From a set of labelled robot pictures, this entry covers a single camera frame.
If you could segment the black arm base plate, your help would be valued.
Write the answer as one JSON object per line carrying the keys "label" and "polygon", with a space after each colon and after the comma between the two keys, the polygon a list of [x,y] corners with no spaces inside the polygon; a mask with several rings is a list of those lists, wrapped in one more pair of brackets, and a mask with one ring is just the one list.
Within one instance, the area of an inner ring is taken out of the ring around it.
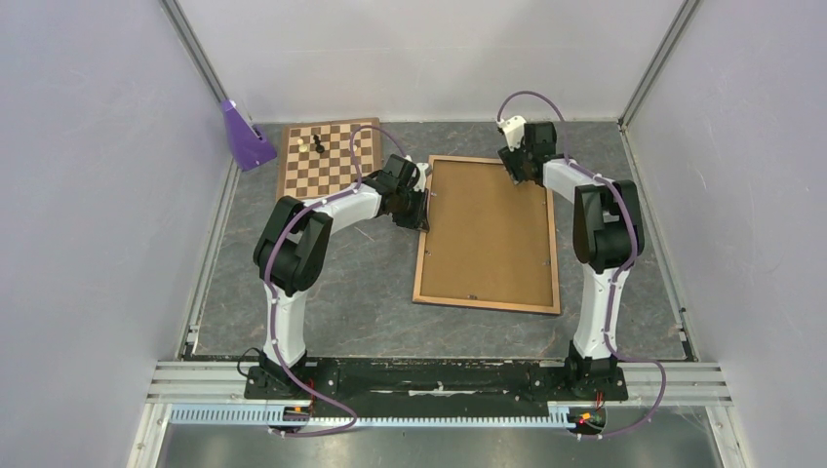
{"label": "black arm base plate", "polygon": [[570,361],[459,358],[300,359],[292,380],[265,358],[248,370],[249,400],[314,400],[317,392],[347,406],[368,395],[378,396],[519,396],[535,401],[625,402],[629,399],[623,370],[609,359],[606,369],[591,370]]}

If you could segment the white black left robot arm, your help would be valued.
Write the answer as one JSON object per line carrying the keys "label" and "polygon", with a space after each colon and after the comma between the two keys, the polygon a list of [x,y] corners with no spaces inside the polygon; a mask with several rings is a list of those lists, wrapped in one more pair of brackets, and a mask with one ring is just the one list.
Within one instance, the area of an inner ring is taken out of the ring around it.
{"label": "white black left robot arm", "polygon": [[426,187],[431,167],[391,155],[385,165],[333,195],[277,200],[254,249],[267,300],[267,332],[259,372],[284,398],[299,395],[306,373],[306,292],[320,277],[331,237],[362,220],[388,215],[403,228],[429,230]]}

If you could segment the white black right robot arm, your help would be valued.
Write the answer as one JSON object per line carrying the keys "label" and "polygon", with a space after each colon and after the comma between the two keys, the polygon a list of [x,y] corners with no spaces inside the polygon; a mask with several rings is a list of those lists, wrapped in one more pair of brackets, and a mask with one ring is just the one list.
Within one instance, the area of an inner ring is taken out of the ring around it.
{"label": "white black right robot arm", "polygon": [[587,398],[620,378],[615,325],[622,289],[645,236],[636,184],[615,181],[557,153],[553,123],[500,119],[506,144],[497,152],[514,183],[532,181],[573,206],[572,246],[584,273],[580,318],[564,363],[563,382]]}

